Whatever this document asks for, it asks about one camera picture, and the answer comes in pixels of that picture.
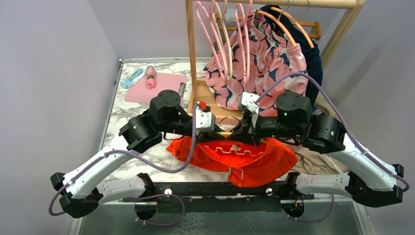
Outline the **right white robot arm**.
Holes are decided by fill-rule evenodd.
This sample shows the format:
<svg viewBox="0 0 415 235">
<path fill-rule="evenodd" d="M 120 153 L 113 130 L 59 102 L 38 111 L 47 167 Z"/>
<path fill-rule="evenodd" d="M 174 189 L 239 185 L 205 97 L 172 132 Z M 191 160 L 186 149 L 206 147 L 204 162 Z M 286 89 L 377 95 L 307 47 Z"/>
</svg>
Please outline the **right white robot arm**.
<svg viewBox="0 0 415 235">
<path fill-rule="evenodd" d="M 286 198 L 336 194 L 372 208 L 403 201 L 403 189 L 397 185 L 403 167 L 387 164 L 364 150 L 334 117 L 312 114 L 309 98 L 292 91 L 280 94 L 275 117 L 260 116 L 257 100 L 256 94 L 241 95 L 238 108 L 243 118 L 229 136 L 231 141 L 258 146 L 262 138 L 293 138 L 303 147 L 332 157 L 349 169 L 338 175 L 289 173 L 282 186 Z"/>
</svg>

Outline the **orange shorts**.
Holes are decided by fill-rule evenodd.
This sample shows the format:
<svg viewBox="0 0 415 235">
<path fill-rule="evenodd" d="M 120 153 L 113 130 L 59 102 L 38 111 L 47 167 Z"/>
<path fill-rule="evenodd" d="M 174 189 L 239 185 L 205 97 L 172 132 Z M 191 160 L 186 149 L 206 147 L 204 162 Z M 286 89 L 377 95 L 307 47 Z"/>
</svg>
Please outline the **orange shorts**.
<svg viewBox="0 0 415 235">
<path fill-rule="evenodd" d="M 215 152 L 216 147 L 229 151 L 232 145 L 249 150 L 258 156 L 239 156 Z M 228 181 L 240 188 L 263 186 L 289 172 L 298 158 L 293 150 L 283 143 L 266 138 L 259 146 L 236 141 L 199 142 L 195 146 L 190 164 L 205 170 L 228 172 Z"/>
</svg>

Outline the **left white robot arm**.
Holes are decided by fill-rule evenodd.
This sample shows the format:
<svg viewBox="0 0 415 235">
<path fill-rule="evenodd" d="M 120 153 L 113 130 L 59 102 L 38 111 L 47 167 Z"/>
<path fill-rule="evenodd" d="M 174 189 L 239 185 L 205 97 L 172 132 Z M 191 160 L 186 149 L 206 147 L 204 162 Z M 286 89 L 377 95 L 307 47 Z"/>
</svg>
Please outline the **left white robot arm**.
<svg viewBox="0 0 415 235">
<path fill-rule="evenodd" d="M 100 204 L 124 198 L 148 201 L 156 196 L 156 186 L 146 173 L 115 182 L 105 179 L 131 159 L 142 159 L 149 148 L 161 143 L 166 133 L 189 136 L 191 151 L 196 141 L 209 136 L 220 136 L 221 129 L 215 122 L 210 107 L 197 103 L 189 115 L 181 106 L 177 91 L 163 90 L 151 99 L 149 108 L 131 118 L 110 143 L 68 173 L 54 173 L 50 180 L 57 191 L 53 201 L 59 201 L 62 214 L 81 218 L 94 211 Z"/>
</svg>

